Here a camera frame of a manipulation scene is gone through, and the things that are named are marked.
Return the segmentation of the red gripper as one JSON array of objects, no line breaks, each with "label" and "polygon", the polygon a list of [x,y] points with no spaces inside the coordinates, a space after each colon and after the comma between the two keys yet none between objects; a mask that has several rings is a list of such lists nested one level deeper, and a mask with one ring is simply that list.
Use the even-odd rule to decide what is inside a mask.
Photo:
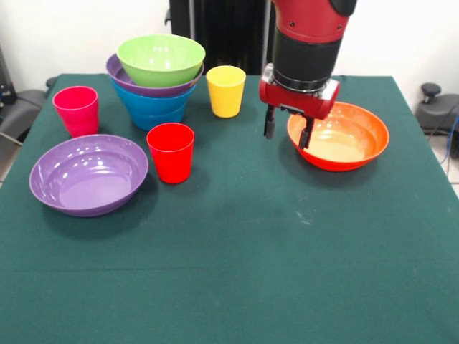
[{"label": "red gripper", "polygon": [[329,79],[325,87],[314,92],[297,92],[278,84],[274,79],[274,65],[268,63],[261,75],[259,96],[268,104],[265,114],[264,136],[272,139],[275,132],[275,108],[289,110],[305,116],[306,125],[301,131],[298,147],[309,147],[315,119],[327,118],[336,101],[340,82]]}]

